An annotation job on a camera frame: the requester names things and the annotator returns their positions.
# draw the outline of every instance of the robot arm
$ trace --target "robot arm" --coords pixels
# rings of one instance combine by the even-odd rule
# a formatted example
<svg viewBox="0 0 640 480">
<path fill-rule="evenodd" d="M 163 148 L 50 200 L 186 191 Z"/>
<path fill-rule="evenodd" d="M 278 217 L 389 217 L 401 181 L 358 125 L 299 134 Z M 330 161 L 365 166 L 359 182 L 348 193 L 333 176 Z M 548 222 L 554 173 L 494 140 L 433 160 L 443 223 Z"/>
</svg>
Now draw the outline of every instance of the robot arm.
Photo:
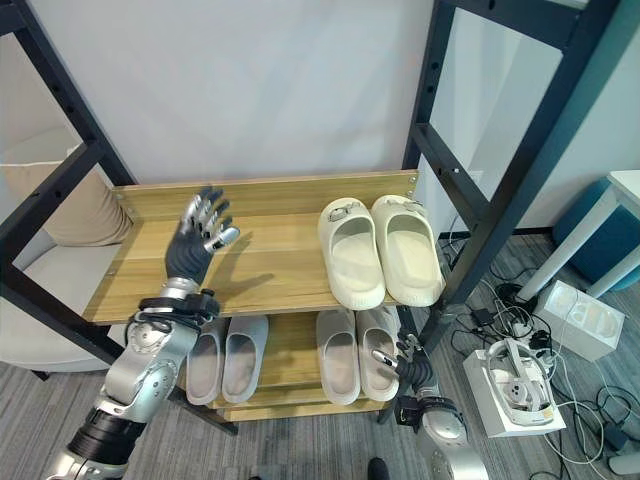
<svg viewBox="0 0 640 480">
<path fill-rule="evenodd" d="M 482 460 L 469 443 L 467 427 L 453 401 L 440 395 L 438 376 L 418 339 L 401 329 L 403 356 L 393 359 L 380 350 L 371 354 L 411 384 L 415 396 L 401 396 L 395 405 L 399 425 L 413 427 L 418 449 L 434 480 L 489 480 Z"/>
<path fill-rule="evenodd" d="M 200 327 L 218 314 L 213 292 L 197 291 L 215 251 L 240 234 L 231 217 L 218 222 L 229 206 L 221 198 L 221 190 L 206 188 L 187 206 L 167 249 L 167 283 L 158 297 L 140 302 L 127 327 L 124 352 L 111 365 L 85 424 L 58 455 L 46 480 L 124 476 L 136 439 L 173 390 Z"/>
</svg>

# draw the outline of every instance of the gray carpet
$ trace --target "gray carpet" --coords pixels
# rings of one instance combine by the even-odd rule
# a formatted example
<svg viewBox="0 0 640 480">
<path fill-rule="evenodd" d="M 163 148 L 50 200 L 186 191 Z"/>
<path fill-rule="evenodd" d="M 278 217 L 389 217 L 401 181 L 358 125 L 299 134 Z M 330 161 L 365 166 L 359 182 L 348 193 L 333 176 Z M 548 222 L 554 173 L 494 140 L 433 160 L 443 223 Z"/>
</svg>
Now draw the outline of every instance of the gray carpet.
<svg viewBox="0 0 640 480">
<path fill-rule="evenodd" d="M 551 251 L 546 237 L 514 237 L 495 262 L 496 270 L 511 276 L 523 267 L 540 265 Z M 501 283 L 485 277 L 493 284 Z M 578 287 L 586 283 L 571 268 L 558 278 Z M 606 303 L 627 316 L 618 350 L 599 362 L 607 381 L 624 385 L 640 395 L 640 288 L 607 293 Z M 491 293 L 482 285 L 470 297 L 473 307 L 492 305 Z M 538 470 L 559 471 L 556 455 L 540 437 L 487 439 L 462 369 L 462 356 L 449 347 L 449 334 L 432 359 L 441 377 L 443 393 L 464 412 L 472 443 L 493 479 L 527 479 Z M 481 342 L 456 337 L 466 352 Z M 589 362 L 563 351 L 576 393 L 594 398 L 602 385 Z M 0 479 L 37 479 L 51 457 L 72 437 L 83 421 L 103 374 L 54 374 L 41 382 L 33 374 L 0 363 Z M 640 424 L 629 423 L 640 436 Z M 566 454 L 579 458 L 573 433 L 565 434 Z M 245 422 L 237 437 L 227 436 L 188 412 L 167 404 L 138 442 L 126 476 L 128 479 L 246 479 L 260 475 L 276 479 L 365 479 L 369 458 L 386 460 L 392 479 L 429 478 L 418 454 L 413 434 L 393 421 L 375 423 L 375 414 L 350 414 L 286 420 Z M 612 475 L 601 461 L 596 468 Z M 588 466 L 569 465 L 573 479 L 597 479 Z M 536 477 L 548 479 L 544 475 Z"/>
</svg>

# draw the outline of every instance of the shoe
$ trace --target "shoe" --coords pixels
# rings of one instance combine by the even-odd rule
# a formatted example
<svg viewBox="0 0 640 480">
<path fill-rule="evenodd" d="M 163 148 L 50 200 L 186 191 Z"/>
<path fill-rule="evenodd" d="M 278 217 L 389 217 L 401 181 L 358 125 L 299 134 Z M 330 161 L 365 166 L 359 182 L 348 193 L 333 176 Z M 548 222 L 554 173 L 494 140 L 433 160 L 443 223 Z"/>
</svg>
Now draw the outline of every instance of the shoe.
<svg viewBox="0 0 640 480">
<path fill-rule="evenodd" d="M 227 402 L 246 402 L 256 391 L 268 333 L 265 315 L 231 319 L 222 378 L 222 395 Z"/>
<path fill-rule="evenodd" d="M 213 320 L 187 355 L 187 400 L 193 405 L 206 405 L 220 393 L 228 326 L 228 318 Z"/>
<path fill-rule="evenodd" d="M 329 287 L 350 310 L 367 310 L 384 300 L 384 276 L 376 248 L 373 219 L 360 200 L 334 200 L 320 214 L 322 245 Z"/>
<path fill-rule="evenodd" d="M 355 317 L 350 310 L 318 313 L 316 341 L 322 389 L 331 403 L 349 405 L 360 395 Z"/>
<path fill-rule="evenodd" d="M 433 305 L 445 283 L 426 210 L 406 197 L 385 195 L 371 216 L 389 294 L 403 305 Z"/>
<path fill-rule="evenodd" d="M 372 400 L 386 402 L 398 391 L 398 375 L 371 356 L 374 349 L 396 357 L 400 319 L 395 307 L 378 307 L 356 312 L 360 383 Z"/>
<path fill-rule="evenodd" d="M 374 457 L 369 460 L 369 467 L 367 468 L 368 480 L 389 480 L 389 469 L 384 460 L 378 457 Z"/>
</svg>

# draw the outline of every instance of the white slipper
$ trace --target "white slipper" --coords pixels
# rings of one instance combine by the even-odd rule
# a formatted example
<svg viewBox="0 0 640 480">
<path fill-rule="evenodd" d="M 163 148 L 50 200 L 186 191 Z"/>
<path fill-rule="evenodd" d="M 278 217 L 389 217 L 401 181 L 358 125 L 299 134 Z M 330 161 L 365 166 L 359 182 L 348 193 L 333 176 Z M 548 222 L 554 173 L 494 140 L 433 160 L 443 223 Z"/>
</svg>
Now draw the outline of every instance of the white slipper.
<svg viewBox="0 0 640 480">
<path fill-rule="evenodd" d="M 385 195 L 371 209 L 387 290 L 403 305 L 433 305 L 444 289 L 427 212 L 418 202 Z"/>
<path fill-rule="evenodd" d="M 205 405 L 216 399 L 222 386 L 224 336 L 228 318 L 216 318 L 200 334 L 187 356 L 187 399 Z"/>
<path fill-rule="evenodd" d="M 336 300 L 351 310 L 377 307 L 384 300 L 384 276 L 373 219 L 360 200 L 340 198 L 325 207 L 318 237 Z"/>
<path fill-rule="evenodd" d="M 386 402 L 398 391 L 398 375 L 373 358 L 373 349 L 395 357 L 400 319 L 395 307 L 378 307 L 356 313 L 360 382 L 371 400 Z"/>
<path fill-rule="evenodd" d="M 320 312 L 316 319 L 322 389 L 329 401 L 338 405 L 349 405 L 360 395 L 355 329 L 349 310 Z"/>
<path fill-rule="evenodd" d="M 256 391 L 268 333 L 265 315 L 231 319 L 222 379 L 222 395 L 227 402 L 246 402 Z"/>
</svg>

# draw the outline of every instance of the white box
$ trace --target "white box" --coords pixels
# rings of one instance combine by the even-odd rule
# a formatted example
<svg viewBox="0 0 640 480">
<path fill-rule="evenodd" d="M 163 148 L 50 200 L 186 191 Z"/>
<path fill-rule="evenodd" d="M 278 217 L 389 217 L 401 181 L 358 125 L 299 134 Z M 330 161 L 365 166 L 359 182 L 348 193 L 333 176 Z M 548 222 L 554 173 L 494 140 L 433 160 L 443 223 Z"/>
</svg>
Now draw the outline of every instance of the white box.
<svg viewBox="0 0 640 480">
<path fill-rule="evenodd" d="M 487 437 L 522 437 L 525 435 L 544 435 L 545 433 L 554 432 L 562 428 L 566 428 L 560 410 L 555 409 L 553 421 L 545 425 L 533 425 L 523 427 L 513 423 L 506 413 L 500 407 L 499 400 L 496 398 L 491 385 L 487 371 L 483 368 L 486 365 L 486 357 L 484 350 L 476 350 L 462 364 L 467 374 L 473 398 L 476 401 L 480 418 Z"/>
<path fill-rule="evenodd" d="M 552 328 L 553 339 L 590 361 L 618 346 L 624 314 L 566 283 L 546 288 L 533 312 Z"/>
</svg>

